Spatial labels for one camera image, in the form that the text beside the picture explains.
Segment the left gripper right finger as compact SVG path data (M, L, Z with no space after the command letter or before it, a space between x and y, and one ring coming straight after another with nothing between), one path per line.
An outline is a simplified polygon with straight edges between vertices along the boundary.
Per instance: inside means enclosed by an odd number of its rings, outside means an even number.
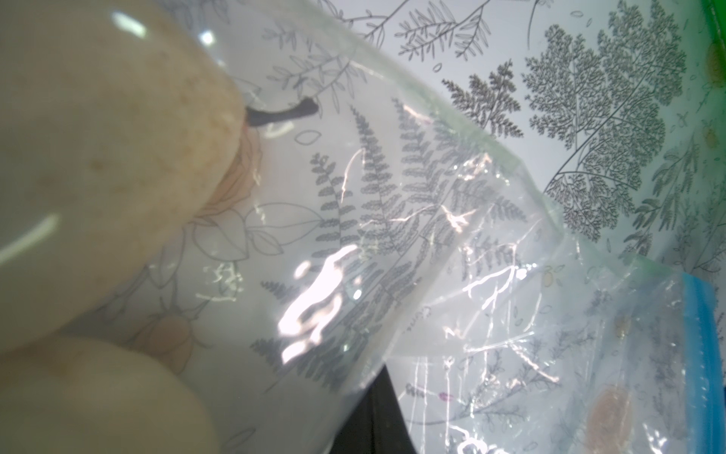
M386 367L372 386L372 452L416 454Z

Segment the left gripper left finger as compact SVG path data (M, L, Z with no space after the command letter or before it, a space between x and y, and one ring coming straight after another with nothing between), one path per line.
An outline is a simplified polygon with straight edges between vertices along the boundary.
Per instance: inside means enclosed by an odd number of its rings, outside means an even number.
M374 389L368 389L336 436L331 454L371 454L374 450Z

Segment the clear bag of buns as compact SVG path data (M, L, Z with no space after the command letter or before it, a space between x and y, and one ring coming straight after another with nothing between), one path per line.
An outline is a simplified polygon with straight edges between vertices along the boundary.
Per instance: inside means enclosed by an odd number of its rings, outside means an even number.
M1 449L722 453L725 95L701 1L1 5Z

